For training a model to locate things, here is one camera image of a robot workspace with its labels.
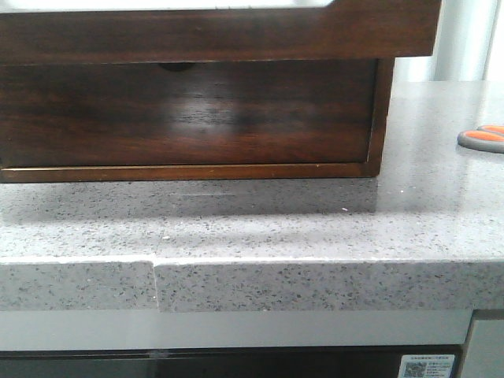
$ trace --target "drawer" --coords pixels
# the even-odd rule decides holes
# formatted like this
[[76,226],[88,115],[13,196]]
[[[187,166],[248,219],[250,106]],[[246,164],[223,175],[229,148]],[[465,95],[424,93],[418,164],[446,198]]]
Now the drawer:
[[0,13],[0,65],[429,55],[440,0],[324,8]]
[[373,176],[392,64],[0,67],[2,179]]

